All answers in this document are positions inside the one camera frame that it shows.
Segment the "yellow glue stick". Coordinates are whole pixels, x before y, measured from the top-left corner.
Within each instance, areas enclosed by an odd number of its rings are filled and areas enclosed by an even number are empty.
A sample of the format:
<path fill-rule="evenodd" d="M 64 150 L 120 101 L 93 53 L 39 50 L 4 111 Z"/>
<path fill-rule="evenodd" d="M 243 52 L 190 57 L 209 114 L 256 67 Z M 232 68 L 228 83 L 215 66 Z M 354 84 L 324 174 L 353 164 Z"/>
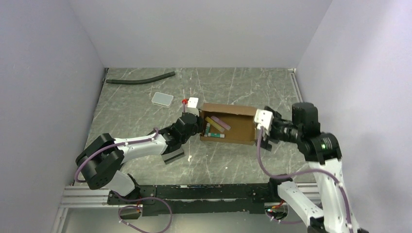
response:
<path fill-rule="evenodd" d="M 225 131 L 225 128 L 223 126 L 219 125 L 216 121 L 212 120 L 210 117 L 207 116 L 205 118 L 205 121 L 209 123 L 211 126 L 213 126 L 214 128 L 216 128 L 221 133 Z"/>

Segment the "pink eraser bar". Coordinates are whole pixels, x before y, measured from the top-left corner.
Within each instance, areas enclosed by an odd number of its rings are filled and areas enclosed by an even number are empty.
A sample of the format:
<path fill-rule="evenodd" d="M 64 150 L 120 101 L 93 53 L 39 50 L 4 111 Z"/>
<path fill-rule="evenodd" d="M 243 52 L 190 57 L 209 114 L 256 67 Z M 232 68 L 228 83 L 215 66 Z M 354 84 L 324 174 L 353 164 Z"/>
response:
<path fill-rule="evenodd" d="M 218 123 L 220 126 L 222 126 L 225 130 L 230 130 L 231 129 L 231 126 L 229 126 L 227 123 L 225 123 L 224 121 L 222 121 L 218 117 L 212 116 L 211 119 L 214 120 L 216 123 Z"/>

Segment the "black foam tube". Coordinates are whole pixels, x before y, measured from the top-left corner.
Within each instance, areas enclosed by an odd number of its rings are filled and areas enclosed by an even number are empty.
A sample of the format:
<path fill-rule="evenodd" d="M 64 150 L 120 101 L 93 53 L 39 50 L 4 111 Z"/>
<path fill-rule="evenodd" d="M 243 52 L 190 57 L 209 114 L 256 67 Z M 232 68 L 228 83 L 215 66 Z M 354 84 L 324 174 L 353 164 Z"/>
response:
<path fill-rule="evenodd" d="M 148 79 L 143 79 L 143 80 L 115 80 L 115 79 L 106 79 L 106 83 L 108 84 L 119 84 L 119 85 L 142 85 L 142 84 L 148 84 L 148 83 L 154 83 L 158 82 L 160 80 L 164 80 L 166 78 L 170 78 L 175 76 L 176 73 L 174 71 L 168 72 L 159 76 L 155 76 L 152 78 Z"/>

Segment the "black rectangular box centre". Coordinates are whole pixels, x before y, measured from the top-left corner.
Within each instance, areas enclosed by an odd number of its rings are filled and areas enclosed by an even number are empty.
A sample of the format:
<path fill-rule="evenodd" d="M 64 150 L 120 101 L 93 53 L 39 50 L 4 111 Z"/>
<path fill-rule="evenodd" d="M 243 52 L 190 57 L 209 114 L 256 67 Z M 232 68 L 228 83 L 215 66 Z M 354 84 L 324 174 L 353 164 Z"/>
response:
<path fill-rule="evenodd" d="M 162 154 L 161 157 L 165 164 L 169 164 L 177 159 L 185 156 L 184 150 L 180 148 L 179 150 L 173 151 L 171 153 Z"/>

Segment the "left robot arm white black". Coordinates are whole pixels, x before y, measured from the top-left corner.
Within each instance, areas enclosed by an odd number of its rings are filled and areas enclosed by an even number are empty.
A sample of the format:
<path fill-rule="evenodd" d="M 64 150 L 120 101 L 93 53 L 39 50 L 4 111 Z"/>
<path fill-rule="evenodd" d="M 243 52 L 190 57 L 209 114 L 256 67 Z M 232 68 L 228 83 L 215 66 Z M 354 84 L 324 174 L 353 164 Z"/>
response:
<path fill-rule="evenodd" d="M 182 145 L 202 131 L 204 120 L 183 113 L 175 123 L 154 128 L 145 136 L 113 138 L 108 133 L 97 137 L 75 160 L 75 181 L 87 183 L 91 190 L 108 188 L 128 204 L 140 196 L 140 187 L 132 175 L 121 172 L 124 163 L 149 155 L 160 155 L 168 164 L 184 156 Z"/>

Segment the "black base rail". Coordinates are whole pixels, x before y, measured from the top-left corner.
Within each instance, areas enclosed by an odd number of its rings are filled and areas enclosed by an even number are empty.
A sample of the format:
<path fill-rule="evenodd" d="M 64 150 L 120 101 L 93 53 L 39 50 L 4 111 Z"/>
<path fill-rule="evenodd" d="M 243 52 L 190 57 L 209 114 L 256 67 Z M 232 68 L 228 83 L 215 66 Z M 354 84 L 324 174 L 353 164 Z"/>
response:
<path fill-rule="evenodd" d="M 270 183 L 141 185 L 120 199 L 109 192 L 108 205 L 140 204 L 143 216 L 247 212 L 263 214 L 281 201 Z"/>

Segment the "green white glue stick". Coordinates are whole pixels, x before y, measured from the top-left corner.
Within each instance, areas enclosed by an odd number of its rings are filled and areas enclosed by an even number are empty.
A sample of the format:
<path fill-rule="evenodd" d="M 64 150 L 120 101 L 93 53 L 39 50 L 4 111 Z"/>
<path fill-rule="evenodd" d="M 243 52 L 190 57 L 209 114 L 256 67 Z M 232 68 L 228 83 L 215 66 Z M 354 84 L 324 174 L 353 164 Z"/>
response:
<path fill-rule="evenodd" d="M 206 129 L 205 129 L 205 136 L 208 136 L 208 134 L 210 132 L 210 127 L 211 127 L 210 123 L 207 123 L 206 124 Z"/>
<path fill-rule="evenodd" d="M 223 134 L 223 133 L 208 133 L 208 134 L 205 134 L 204 137 L 225 138 L 225 134 Z"/>

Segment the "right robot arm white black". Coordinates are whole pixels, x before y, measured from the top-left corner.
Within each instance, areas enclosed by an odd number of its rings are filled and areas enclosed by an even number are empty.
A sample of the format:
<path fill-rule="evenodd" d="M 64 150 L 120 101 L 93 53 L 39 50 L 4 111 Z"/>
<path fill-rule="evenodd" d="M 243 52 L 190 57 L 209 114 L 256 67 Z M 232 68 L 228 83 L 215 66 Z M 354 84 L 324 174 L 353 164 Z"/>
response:
<path fill-rule="evenodd" d="M 300 217 L 309 233 L 365 233 L 356 220 L 343 179 L 342 153 L 337 138 L 321 131 L 318 109 L 309 102 L 292 105 L 292 119 L 266 106 L 254 116 L 257 126 L 257 160 L 273 184 L 268 196 L 284 201 Z M 269 141 L 295 143 L 309 169 L 273 175 L 263 165 L 261 148 Z M 293 181 L 294 176 L 313 174 L 322 206 L 311 201 Z"/>

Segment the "brown cardboard paper box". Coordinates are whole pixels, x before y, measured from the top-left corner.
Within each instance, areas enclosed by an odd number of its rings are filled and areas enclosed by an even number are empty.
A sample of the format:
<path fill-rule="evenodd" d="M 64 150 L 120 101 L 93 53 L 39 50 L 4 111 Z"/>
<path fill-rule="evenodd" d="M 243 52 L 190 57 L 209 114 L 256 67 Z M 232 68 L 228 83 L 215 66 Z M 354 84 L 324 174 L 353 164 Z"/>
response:
<path fill-rule="evenodd" d="M 225 138 L 204 137 L 207 122 L 205 121 L 204 134 L 200 135 L 201 141 L 221 142 L 231 144 L 253 145 L 256 140 L 256 125 L 254 116 L 257 108 L 242 105 L 229 105 L 219 103 L 205 103 L 200 108 L 204 119 L 216 116 L 229 126 L 230 130 L 225 130 Z M 221 133 L 213 126 L 209 133 Z"/>

